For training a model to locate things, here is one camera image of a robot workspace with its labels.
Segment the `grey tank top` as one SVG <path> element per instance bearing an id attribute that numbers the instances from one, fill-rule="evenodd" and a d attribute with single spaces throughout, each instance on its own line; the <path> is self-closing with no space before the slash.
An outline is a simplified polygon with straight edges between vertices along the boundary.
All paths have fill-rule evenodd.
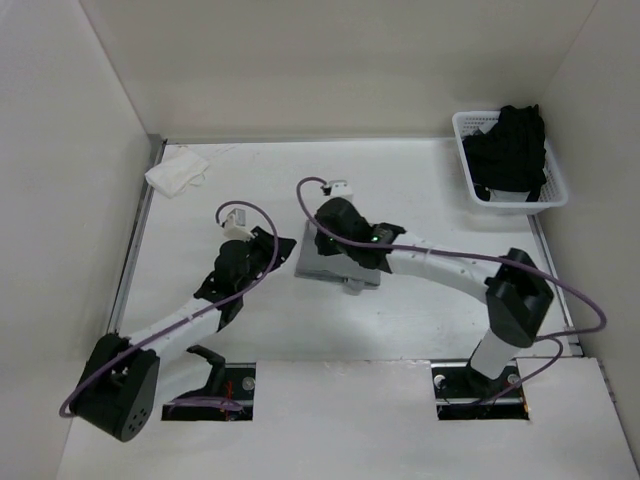
<path id="1" fill-rule="evenodd" d="M 296 277 L 339 284 L 350 295 L 380 287 L 379 271 L 365 269 L 343 254 L 321 256 L 314 243 L 316 233 L 316 227 L 306 221 L 294 272 Z"/>

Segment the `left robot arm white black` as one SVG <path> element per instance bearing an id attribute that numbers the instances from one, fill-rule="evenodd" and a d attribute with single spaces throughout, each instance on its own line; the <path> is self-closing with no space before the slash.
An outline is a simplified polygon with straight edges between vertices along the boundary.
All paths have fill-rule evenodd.
<path id="1" fill-rule="evenodd" d="M 101 337 L 63 411 L 127 442 L 155 405 L 169 420 L 235 420 L 247 400 L 235 399 L 223 356 L 202 340 L 228 326 L 247 290 L 278 269 L 297 242 L 260 227 L 246 240 L 228 240 L 209 275 L 178 311 L 129 337 Z"/>

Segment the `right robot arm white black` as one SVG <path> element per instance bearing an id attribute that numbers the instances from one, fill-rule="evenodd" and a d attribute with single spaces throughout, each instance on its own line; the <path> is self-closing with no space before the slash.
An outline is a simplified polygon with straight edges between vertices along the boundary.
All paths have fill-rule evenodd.
<path id="1" fill-rule="evenodd" d="M 322 226 L 315 244 L 323 256 L 343 254 L 368 270 L 433 281 L 477 299 L 488 310 L 489 327 L 464 370 L 473 394 L 489 394 L 500 383 L 507 364 L 531 347 L 554 299 L 529 255 L 512 248 L 491 270 L 474 260 L 437 256 L 428 244 L 404 228 L 369 223 L 350 201 L 332 198 L 315 213 Z"/>

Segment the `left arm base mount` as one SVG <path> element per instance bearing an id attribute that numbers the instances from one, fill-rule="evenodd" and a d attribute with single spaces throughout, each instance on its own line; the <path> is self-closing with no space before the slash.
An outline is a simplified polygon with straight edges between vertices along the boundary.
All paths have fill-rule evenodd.
<path id="1" fill-rule="evenodd" d="M 254 413 L 257 365 L 229 363 L 200 345 L 187 349 L 159 387 L 156 404 L 168 422 L 251 421 Z"/>

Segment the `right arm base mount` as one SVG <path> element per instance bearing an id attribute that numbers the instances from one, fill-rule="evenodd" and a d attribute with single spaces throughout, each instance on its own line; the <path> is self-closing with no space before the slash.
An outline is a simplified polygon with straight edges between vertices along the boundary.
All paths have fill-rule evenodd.
<path id="1" fill-rule="evenodd" d="M 441 421 L 528 420 L 529 413 L 515 361 L 496 380 L 472 370 L 465 361 L 434 362 L 431 376 Z"/>

